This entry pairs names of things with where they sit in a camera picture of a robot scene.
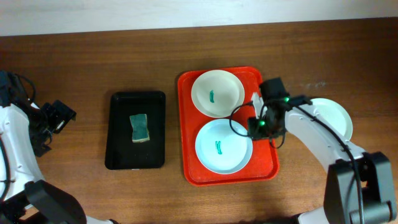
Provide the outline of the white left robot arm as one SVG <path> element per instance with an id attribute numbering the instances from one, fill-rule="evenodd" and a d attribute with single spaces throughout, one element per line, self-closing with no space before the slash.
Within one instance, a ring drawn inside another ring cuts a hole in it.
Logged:
<path id="1" fill-rule="evenodd" d="M 99 223 L 41 173 L 37 158 L 76 113 L 59 100 L 38 107 L 29 81 L 1 71 L 1 223 Z"/>

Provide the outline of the light green plate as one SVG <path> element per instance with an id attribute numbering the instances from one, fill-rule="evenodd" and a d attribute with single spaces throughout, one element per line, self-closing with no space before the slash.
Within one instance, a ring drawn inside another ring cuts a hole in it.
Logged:
<path id="1" fill-rule="evenodd" d="M 348 112 L 337 102 L 326 98 L 311 99 L 323 118 L 347 140 L 353 135 L 353 122 Z"/>

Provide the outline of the light blue plate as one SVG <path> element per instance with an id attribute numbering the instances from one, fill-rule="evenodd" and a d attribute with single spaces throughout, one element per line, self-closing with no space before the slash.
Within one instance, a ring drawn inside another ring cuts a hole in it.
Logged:
<path id="1" fill-rule="evenodd" d="M 233 174 L 251 160 L 253 143 L 241 124 L 228 119 L 215 119 L 198 132 L 195 152 L 200 163 L 216 174 Z"/>

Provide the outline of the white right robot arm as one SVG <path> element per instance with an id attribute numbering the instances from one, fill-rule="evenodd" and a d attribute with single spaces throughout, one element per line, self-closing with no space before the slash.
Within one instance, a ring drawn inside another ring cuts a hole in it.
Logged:
<path id="1" fill-rule="evenodd" d="M 253 141 L 296 136 L 327 172 L 320 208 L 286 218 L 286 223 L 388 223 L 397 218 L 391 163 L 340 134 L 305 95 L 290 96 L 280 78 L 259 85 L 248 119 Z"/>

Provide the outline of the yellow green sponge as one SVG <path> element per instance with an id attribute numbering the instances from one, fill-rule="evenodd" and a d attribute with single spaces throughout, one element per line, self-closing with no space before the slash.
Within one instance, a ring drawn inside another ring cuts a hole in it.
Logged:
<path id="1" fill-rule="evenodd" d="M 150 140 L 147 127 L 147 115 L 135 114 L 129 117 L 132 126 L 132 142 L 146 142 Z"/>

